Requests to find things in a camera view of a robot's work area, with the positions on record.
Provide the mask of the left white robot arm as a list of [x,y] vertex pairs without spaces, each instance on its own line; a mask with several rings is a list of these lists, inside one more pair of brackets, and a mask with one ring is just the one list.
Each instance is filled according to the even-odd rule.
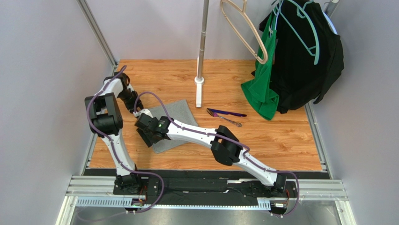
[[144,108],[137,91],[130,84],[130,78],[120,71],[106,77],[95,95],[85,97],[86,116],[90,130],[106,144],[117,167],[115,186],[135,194],[143,184],[139,175],[134,173],[137,171],[136,165],[123,141],[123,119],[118,98],[132,114]]

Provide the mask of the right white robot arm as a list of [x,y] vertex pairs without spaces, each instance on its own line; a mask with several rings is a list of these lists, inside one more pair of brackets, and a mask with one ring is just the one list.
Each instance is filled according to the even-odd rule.
[[271,190],[285,190],[286,177],[252,156],[248,147],[241,144],[225,126],[196,127],[167,116],[157,119],[144,112],[135,113],[135,117],[137,132],[148,147],[161,140],[178,140],[202,145],[211,150],[216,162],[244,169]]

